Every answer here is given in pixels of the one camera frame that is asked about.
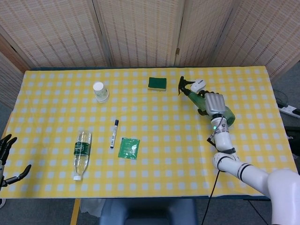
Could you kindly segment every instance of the white paper cup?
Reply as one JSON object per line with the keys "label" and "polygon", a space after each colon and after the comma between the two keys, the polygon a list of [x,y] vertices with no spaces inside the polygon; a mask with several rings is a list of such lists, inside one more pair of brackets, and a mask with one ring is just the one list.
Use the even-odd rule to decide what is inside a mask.
{"label": "white paper cup", "polygon": [[95,82],[93,89],[98,102],[103,103],[107,101],[109,93],[102,82]]}

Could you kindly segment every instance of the power strip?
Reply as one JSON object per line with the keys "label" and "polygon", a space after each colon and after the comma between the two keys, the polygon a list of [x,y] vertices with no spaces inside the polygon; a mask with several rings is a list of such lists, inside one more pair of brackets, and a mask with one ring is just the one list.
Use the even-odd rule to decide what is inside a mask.
{"label": "power strip", "polygon": [[290,105],[288,105],[287,107],[284,107],[284,105],[279,104],[279,103],[277,103],[277,105],[278,105],[279,111],[300,119],[300,109],[297,109]]}

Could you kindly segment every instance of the green bottle label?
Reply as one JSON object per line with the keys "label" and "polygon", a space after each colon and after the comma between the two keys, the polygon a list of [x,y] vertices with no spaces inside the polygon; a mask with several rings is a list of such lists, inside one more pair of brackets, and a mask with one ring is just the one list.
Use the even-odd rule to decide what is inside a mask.
{"label": "green bottle label", "polygon": [[85,142],[76,142],[74,147],[74,155],[90,155],[90,144]]}

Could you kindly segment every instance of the table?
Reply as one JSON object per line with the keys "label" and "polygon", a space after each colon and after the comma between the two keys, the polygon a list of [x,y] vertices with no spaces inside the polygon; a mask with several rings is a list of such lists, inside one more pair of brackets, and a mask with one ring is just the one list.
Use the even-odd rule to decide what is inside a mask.
{"label": "table", "polygon": [[[236,116],[232,143],[242,161],[268,172],[296,171],[265,67],[141,68],[27,71],[8,124],[18,137],[5,169],[22,181],[3,188],[6,198],[96,198],[209,195],[217,170],[207,141],[208,117],[184,94],[180,76],[205,79],[206,90],[222,93]],[[166,91],[147,90],[148,77],[166,77]],[[102,81],[109,100],[96,101],[92,85]],[[115,148],[110,139],[115,119]],[[79,129],[93,133],[90,163],[73,181],[73,149]],[[141,140],[137,160],[118,158],[121,137]],[[221,173],[214,196],[260,195]]]}

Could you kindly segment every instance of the green packet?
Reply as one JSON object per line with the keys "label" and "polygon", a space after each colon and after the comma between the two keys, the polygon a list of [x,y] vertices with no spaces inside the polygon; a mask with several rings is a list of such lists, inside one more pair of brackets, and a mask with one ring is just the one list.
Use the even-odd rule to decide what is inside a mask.
{"label": "green packet", "polygon": [[137,152],[139,150],[139,139],[122,138],[119,150],[119,158],[130,158],[136,160]]}

